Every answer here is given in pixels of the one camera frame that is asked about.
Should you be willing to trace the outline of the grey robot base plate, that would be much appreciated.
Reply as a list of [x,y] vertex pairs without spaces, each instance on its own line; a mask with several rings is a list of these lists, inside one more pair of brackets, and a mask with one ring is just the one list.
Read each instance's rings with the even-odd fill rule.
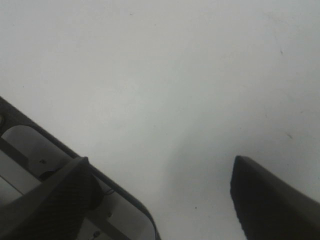
[[[26,194],[76,158],[86,157],[1,99],[0,183],[4,180]],[[75,240],[158,240],[147,208],[91,163],[90,167],[100,186],[100,204],[86,213]]]

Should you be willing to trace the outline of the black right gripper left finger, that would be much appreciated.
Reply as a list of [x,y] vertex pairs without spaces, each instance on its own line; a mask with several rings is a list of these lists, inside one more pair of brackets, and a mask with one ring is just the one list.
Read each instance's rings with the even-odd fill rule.
[[100,185],[88,158],[71,160],[28,193],[0,183],[2,240],[75,240],[88,211],[100,205]]

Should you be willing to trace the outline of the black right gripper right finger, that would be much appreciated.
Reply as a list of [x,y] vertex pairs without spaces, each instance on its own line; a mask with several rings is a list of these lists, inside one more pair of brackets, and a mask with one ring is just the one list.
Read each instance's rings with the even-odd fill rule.
[[248,240],[318,240],[320,204],[249,157],[234,159],[230,195]]

